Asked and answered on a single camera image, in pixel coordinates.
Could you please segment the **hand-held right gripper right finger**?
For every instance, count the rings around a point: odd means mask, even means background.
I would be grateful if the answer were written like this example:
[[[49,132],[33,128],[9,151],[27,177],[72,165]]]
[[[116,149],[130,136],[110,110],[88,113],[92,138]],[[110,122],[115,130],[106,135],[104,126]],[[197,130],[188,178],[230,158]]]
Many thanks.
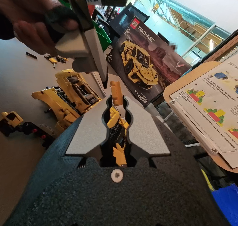
[[[168,156],[170,151],[152,115],[128,96],[123,96],[127,128],[127,152],[130,156]]]

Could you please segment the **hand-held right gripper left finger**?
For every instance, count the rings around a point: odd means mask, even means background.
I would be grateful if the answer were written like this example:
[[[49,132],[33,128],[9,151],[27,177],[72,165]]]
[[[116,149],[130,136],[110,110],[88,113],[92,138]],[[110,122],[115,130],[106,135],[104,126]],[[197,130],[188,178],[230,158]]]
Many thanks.
[[[65,152],[69,156],[103,157],[101,147],[109,140],[112,95],[106,96],[83,118]]]

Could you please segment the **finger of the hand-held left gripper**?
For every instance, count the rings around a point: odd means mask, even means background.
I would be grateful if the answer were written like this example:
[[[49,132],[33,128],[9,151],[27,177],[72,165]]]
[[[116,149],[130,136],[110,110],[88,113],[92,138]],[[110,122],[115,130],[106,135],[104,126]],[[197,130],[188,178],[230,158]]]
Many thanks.
[[[90,29],[83,34],[88,48],[88,56],[76,58],[72,63],[72,68],[77,73],[98,72],[103,84],[107,88],[108,84],[108,64],[103,53],[97,32]]]

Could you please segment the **yellow brick car model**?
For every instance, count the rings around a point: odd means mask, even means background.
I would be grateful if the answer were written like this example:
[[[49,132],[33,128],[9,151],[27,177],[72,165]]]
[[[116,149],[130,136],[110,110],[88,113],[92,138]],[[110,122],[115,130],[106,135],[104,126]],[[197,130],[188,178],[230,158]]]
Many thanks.
[[[32,93],[32,97],[43,101],[55,114],[58,133],[64,132],[77,118],[90,111],[102,101],[97,93],[87,84],[81,73],[73,69],[61,70],[55,75],[58,86]],[[113,143],[113,156],[118,166],[127,165],[124,154],[125,138],[129,124],[121,118],[115,106],[110,109],[107,123]]]

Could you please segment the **yellow black bumper assembly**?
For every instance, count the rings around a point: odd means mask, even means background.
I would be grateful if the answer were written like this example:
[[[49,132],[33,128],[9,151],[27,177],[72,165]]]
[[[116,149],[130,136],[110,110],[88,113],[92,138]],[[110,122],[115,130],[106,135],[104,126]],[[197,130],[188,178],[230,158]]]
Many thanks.
[[[42,130],[32,122],[24,122],[24,120],[14,111],[2,112],[0,121],[0,131],[8,137],[11,133],[22,132],[25,135],[33,134],[43,140],[42,146],[48,149],[55,141],[55,138]]]

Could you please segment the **grey desk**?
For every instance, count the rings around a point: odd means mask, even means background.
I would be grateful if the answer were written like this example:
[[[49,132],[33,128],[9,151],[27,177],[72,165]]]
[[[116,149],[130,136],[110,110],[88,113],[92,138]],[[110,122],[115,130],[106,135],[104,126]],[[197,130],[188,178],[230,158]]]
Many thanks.
[[[26,46],[16,39],[0,41],[0,111],[16,111],[26,121],[35,124],[48,123],[50,126],[55,124],[54,117],[46,116],[43,113],[43,106],[31,97],[31,93],[39,90],[46,85],[55,85],[55,73],[52,64],[38,56],[37,60],[25,56],[25,52],[30,51]],[[16,209],[17,204],[21,203],[21,198],[33,183],[28,183],[31,176],[35,173],[46,177],[48,182],[43,183],[43,189],[36,193],[33,202],[39,201],[43,196],[44,189],[58,179],[73,177],[79,182],[79,174],[83,174],[83,182],[90,179],[93,173],[96,174],[96,166],[99,167],[95,158],[89,157],[86,160],[84,169],[79,168],[80,156],[59,156],[58,148],[63,145],[66,138],[70,135],[68,131],[63,134],[52,148],[45,151],[41,146],[41,141],[33,134],[28,136],[16,132],[10,137],[0,134],[0,225],[1,226],[27,226],[36,225],[40,221],[41,214],[36,214],[36,219],[32,221],[27,218],[26,213],[34,207],[33,203],[26,206],[29,200],[23,202]]]

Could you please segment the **person's left hand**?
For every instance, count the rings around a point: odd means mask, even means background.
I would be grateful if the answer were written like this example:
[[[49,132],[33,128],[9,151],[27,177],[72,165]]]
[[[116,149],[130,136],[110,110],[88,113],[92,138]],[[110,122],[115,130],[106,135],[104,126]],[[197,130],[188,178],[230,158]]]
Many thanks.
[[[14,36],[34,52],[57,55],[44,15],[63,6],[58,0],[0,0],[0,12],[13,25]]]

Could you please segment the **green plastic bin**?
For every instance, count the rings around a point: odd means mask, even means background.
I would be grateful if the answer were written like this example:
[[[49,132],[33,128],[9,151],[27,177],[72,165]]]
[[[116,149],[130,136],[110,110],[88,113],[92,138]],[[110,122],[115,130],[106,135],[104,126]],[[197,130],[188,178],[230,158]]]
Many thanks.
[[[64,6],[72,9],[71,5],[69,4],[69,2],[64,1],[64,0],[58,0],[61,4],[63,4]],[[106,32],[104,31],[103,28],[99,27],[98,24],[92,19],[94,28],[96,29],[100,44],[102,46],[103,51],[105,51],[108,46],[111,44],[111,40],[108,37],[108,35],[106,34]]]

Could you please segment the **black office chair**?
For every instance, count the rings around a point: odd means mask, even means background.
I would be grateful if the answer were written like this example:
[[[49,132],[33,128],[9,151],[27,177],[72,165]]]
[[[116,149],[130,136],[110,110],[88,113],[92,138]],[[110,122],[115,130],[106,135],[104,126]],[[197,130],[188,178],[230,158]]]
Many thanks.
[[[119,34],[125,31],[134,17],[145,23],[150,16],[144,14],[138,8],[129,3],[114,19],[109,21],[109,25]]]

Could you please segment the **pile of small black yellow pieces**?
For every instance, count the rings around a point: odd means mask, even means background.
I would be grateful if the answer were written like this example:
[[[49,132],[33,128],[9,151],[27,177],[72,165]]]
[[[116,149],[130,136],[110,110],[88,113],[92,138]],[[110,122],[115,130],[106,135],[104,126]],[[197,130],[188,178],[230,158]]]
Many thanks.
[[[53,68],[56,68],[57,63],[66,63],[68,61],[67,58],[60,57],[60,56],[51,56],[51,55],[44,55],[43,56],[45,59],[47,59],[50,63],[53,64]]]

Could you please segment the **car set box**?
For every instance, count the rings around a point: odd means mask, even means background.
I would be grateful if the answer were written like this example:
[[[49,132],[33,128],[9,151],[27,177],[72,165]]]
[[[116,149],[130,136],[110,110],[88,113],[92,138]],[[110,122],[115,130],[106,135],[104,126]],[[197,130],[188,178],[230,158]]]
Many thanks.
[[[106,60],[144,107],[191,68],[171,45],[136,17]]]

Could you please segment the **printed instruction sheet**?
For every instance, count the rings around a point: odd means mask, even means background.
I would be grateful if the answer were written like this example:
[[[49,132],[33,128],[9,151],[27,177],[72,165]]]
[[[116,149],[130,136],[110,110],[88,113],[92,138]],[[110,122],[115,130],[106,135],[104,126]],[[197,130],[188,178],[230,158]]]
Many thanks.
[[[165,100],[211,158],[238,172],[238,53],[169,85]]]

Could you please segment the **yellow tape piece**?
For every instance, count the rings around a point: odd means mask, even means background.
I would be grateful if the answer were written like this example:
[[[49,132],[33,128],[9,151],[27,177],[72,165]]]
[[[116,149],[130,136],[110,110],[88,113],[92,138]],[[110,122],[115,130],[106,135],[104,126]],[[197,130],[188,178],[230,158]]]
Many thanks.
[[[205,171],[203,169],[201,169],[201,171],[202,171],[202,174],[207,182],[207,185],[208,185],[210,191],[214,191],[214,188],[213,188],[212,184],[210,183],[210,180],[209,180],[208,176],[206,175]]]

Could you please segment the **blue plastic bin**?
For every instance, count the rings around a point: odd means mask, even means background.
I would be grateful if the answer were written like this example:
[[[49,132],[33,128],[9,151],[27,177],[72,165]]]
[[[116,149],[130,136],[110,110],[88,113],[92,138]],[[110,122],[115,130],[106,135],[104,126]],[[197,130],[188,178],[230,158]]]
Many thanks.
[[[232,226],[238,225],[238,187],[235,183],[212,191],[220,210]]]

